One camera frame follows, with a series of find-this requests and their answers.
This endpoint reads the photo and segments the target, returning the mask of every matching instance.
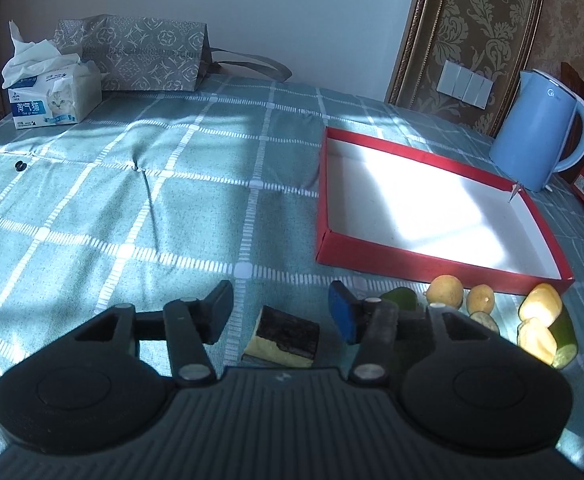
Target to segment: cucumber slice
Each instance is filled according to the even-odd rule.
[[[400,286],[381,294],[381,299],[393,301],[400,310],[416,310],[419,305],[416,293],[406,286]]]
[[[552,366],[560,370],[571,363],[576,354],[578,354],[578,342],[576,341],[574,325],[565,305],[563,305],[563,309],[560,311],[556,321],[550,325],[550,332],[552,332],[558,346]]]
[[[496,324],[496,321],[494,321],[492,317],[489,314],[487,314],[487,312],[481,311],[474,312],[470,316],[470,319],[475,320],[477,323],[480,323],[485,328],[489,328],[492,332],[496,332],[498,335],[500,335],[500,330],[498,328],[498,325]]]

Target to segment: tissue box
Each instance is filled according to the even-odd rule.
[[[101,72],[93,61],[27,77],[8,88],[17,130],[80,123],[101,103]]]

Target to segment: white grid pattern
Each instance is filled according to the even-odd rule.
[[[158,102],[158,99],[153,101],[151,104],[147,105],[147,107],[144,108],[139,113],[137,118],[143,116],[143,114],[146,113],[146,111],[150,107],[152,107],[154,104],[156,104],[157,102]],[[3,306],[3,304],[5,303],[5,301],[7,300],[7,298],[9,297],[12,290],[14,289],[17,280],[21,276],[22,272],[25,270],[25,267],[27,266],[28,262],[30,261],[30,259],[34,255],[38,246],[43,241],[45,241],[46,238],[48,237],[48,235],[50,234],[50,227],[53,224],[54,220],[61,213],[61,211],[67,205],[67,203],[72,199],[72,197],[74,197],[74,195],[76,195],[76,193],[79,191],[81,184],[85,181],[85,179],[87,178],[90,171],[93,170],[93,168],[95,168],[98,164],[100,164],[102,162],[102,160],[112,150],[112,148],[116,145],[116,143],[120,142],[123,139],[123,137],[125,136],[125,134],[127,134],[128,131],[130,131],[130,129],[133,127],[133,124],[134,123],[131,123],[128,127],[126,127],[123,130],[123,132],[118,137],[116,137],[116,139],[112,140],[112,142],[110,142],[105,148],[103,148],[102,152],[99,153],[99,156],[96,158],[94,163],[88,164],[86,166],[86,168],[83,170],[83,172],[77,178],[77,180],[75,181],[73,186],[70,188],[67,195],[63,198],[63,200],[61,200],[61,202],[59,202],[56,205],[54,210],[50,213],[50,215],[48,216],[48,218],[44,222],[43,227],[37,229],[37,231],[35,232],[35,235],[34,235],[34,239],[32,240],[32,243],[28,247],[26,253],[21,257],[21,259],[17,263],[16,267],[14,268],[14,270],[12,271],[12,273],[8,279],[7,284],[5,285],[4,289],[0,293],[0,309]],[[49,146],[52,142],[54,142],[54,140],[55,139],[48,142],[46,146]],[[18,173],[18,175],[15,177],[15,179],[13,179],[13,181],[10,184],[8,184],[8,187],[6,187],[2,192],[3,197],[1,198],[1,200],[8,194],[8,192],[14,187],[16,182],[18,182],[18,179],[21,178],[23,175],[24,175],[23,172]]]
[[[163,184],[167,180],[169,176],[173,176],[174,168],[176,166],[176,161],[179,158],[179,155],[185,150],[187,143],[194,135],[194,132],[198,130],[198,125],[201,123],[205,114],[210,110],[210,107],[216,102],[215,99],[210,99],[207,105],[203,108],[201,113],[197,116],[197,119],[194,121],[194,124],[187,128],[185,131],[185,135],[179,141],[175,150],[171,153],[168,157],[168,160],[165,164],[165,169],[161,172],[159,178],[154,183],[152,187],[152,193],[149,198],[146,199],[141,210],[138,212],[136,216],[136,220],[132,224],[130,232],[128,233],[128,237],[126,241],[117,251],[117,259],[115,260],[114,264],[112,265],[112,270],[110,271],[110,275],[105,280],[101,287],[101,291],[99,292],[99,299],[97,300],[96,306],[94,306],[94,314],[98,314],[102,312],[108,307],[110,302],[110,298],[114,293],[114,289],[116,288],[121,276],[123,275],[123,270],[125,269],[126,263],[128,260],[133,256],[134,250],[134,242],[136,242],[136,237],[138,236],[141,228],[143,227],[144,223],[146,222],[147,216],[150,214],[150,207],[151,204],[156,202],[159,193],[161,192],[161,188]]]
[[[218,79],[216,79],[214,76],[210,76],[211,80],[214,81],[219,81]],[[269,85],[265,86],[265,85],[241,85],[241,84],[226,84],[225,86],[229,86],[232,88],[264,88],[264,89],[269,89]],[[306,94],[303,92],[295,92],[294,90],[290,90],[289,88],[284,88],[282,86],[277,87],[277,92],[283,92],[285,94],[290,94],[290,95],[298,95],[299,97],[308,97],[308,98],[314,98],[315,96],[313,94]],[[357,102],[354,101],[345,101],[342,99],[334,99],[334,97],[328,97],[325,95],[322,95],[323,99],[326,99],[328,101],[332,101],[333,103],[339,103],[339,104],[343,104],[343,105],[351,105],[351,106],[360,106]],[[378,108],[374,108],[374,107],[369,107],[369,109],[372,109],[376,112],[380,112],[383,113],[382,110],[379,110]]]

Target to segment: bed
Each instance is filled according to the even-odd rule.
[[[499,173],[487,156],[489,137],[441,118],[223,75],[208,76],[192,93],[106,92],[72,126],[15,130],[11,117],[2,120],[0,375],[112,304],[156,310],[175,298],[204,297],[223,279],[233,283],[235,305],[209,348],[218,371],[239,363],[263,304],[318,322],[315,365],[347,367],[352,349],[326,306],[331,280],[360,298],[426,285],[315,263],[327,125]],[[574,407],[558,450],[584,469],[584,206],[557,177],[552,187],[532,196],[577,280],[564,303],[580,343],[564,369]],[[510,341],[521,301],[496,295],[494,319]],[[169,373],[164,343],[142,344],[141,358]]]

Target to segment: wooden frame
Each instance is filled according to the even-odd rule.
[[[429,62],[435,41],[439,19],[445,0],[413,0],[408,27],[403,36],[403,44],[395,64],[392,79],[386,94],[386,101],[404,108],[412,108],[417,95],[425,67]],[[498,108],[494,109],[490,136],[495,136],[505,115],[508,113],[516,90],[518,89],[518,72],[525,67],[536,35],[542,0],[532,0],[529,16],[523,33],[523,40],[517,53],[512,56],[508,67],[505,92]]]

